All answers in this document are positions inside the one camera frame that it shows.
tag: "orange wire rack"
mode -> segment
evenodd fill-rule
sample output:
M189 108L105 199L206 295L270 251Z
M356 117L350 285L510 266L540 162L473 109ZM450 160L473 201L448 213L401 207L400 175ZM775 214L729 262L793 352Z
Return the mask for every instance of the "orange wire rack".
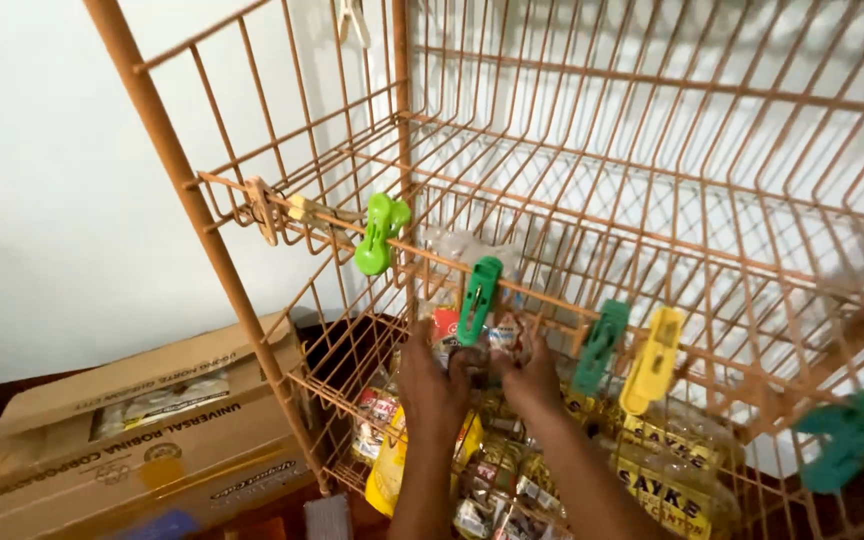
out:
M323 491L363 491L356 398L418 303L462 289L469 265L429 240L463 231L521 251L500 286L553 349L577 356L605 300L626 302L615 376L656 308L684 314L669 393L747 445L720 475L737 535L864 535L864 472L810 493L796 472L822 441L789 429L864 388L864 1L366 0L364 48L329 6L263 0L151 57L114 0L84 3ZM164 67L198 80L210 158L174 128ZM246 121L258 134L237 136ZM346 216L378 192L413 219L366 277ZM297 219L296 195L321 206ZM318 265L289 305L321 326L315 366L278 369L235 226Z

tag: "cardboard box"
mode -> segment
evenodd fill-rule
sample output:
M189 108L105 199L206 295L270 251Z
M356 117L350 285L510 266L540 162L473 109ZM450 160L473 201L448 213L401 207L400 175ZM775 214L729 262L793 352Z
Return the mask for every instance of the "cardboard box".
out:
M284 373L302 355L288 317L261 322L280 319ZM212 400L94 440L98 410L219 369ZM33 388L0 418L0 538L191 532L313 480L238 325Z

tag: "hand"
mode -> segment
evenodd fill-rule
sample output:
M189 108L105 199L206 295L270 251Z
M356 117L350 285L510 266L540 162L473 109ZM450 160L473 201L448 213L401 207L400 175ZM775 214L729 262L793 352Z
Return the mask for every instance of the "hand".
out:
M568 412L562 402L559 375L546 338L532 333L528 336L532 342L532 358L524 366L517 366L504 352L493 350L490 358L502 377L502 390L509 405L526 427L531 428Z
M410 447L447 449L451 454L469 411L470 381L467 359L461 352L450 359L448 372L432 357L432 321L411 326L401 346L398 368L399 398L405 411Z

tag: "white wall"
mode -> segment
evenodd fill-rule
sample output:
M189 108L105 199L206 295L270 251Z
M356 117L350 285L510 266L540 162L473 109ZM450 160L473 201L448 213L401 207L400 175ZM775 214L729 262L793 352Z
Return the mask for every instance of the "white wall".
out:
M147 58L245 3L123 2ZM283 36L276 4L249 24L272 118L285 133L306 121L292 58L269 42ZM320 117L340 105L336 92L316 91L334 89L337 77L328 4L293 4L309 107ZM217 34L201 54L236 151L267 141L251 78L239 79L248 66L238 28ZM331 64L316 68L322 59ZM355 82L349 65L346 78ZM154 78L193 168L226 162L191 57ZM330 143L330 130L317 132L322 146L340 141ZM288 160L300 165L308 153L307 142L296 145ZM254 168L248 174L276 180L269 162ZM254 227L222 230L260 313L290 302L321 262L303 246L266 247ZM85 7L0 0L0 383L94 366L233 322Z

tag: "teal clothespin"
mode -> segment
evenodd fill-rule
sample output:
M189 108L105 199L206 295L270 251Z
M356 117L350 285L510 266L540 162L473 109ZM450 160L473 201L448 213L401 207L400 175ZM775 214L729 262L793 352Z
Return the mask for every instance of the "teal clothespin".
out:
M472 276L468 279L468 289L465 289L462 299L459 326L455 330L455 337L462 346L472 347L478 343L501 277L502 261L494 256L483 256L472 266Z
M616 344L629 324L629 304L609 298L602 306L602 318L588 332L572 377L572 391L594 396L602 384Z
M834 493L864 469L864 390L842 404L827 404L808 411L793 429L829 436L822 453L801 468L801 481L815 493Z
M378 192L368 197L367 219L366 237L355 247L355 265L366 276L378 276L392 263L392 246L386 240L399 235L412 219L412 211L405 202Z

